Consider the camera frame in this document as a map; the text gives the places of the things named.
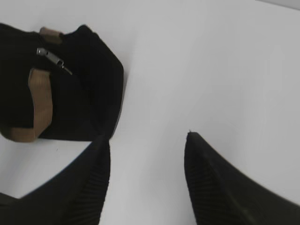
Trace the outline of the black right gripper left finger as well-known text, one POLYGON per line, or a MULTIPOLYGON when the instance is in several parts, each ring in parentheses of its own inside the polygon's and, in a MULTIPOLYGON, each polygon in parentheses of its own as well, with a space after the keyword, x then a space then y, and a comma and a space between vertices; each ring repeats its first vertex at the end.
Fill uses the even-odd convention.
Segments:
POLYGON ((2 225, 98 225, 110 179, 109 140, 101 135, 48 182, 14 198, 0 195, 2 225))

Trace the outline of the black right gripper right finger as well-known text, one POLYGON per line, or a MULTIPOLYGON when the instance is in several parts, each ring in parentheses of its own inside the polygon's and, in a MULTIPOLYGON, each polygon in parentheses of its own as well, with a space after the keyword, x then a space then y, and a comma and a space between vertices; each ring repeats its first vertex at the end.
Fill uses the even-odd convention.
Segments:
POLYGON ((187 134, 184 171, 198 225, 298 225, 300 207, 259 185, 198 133, 187 134))

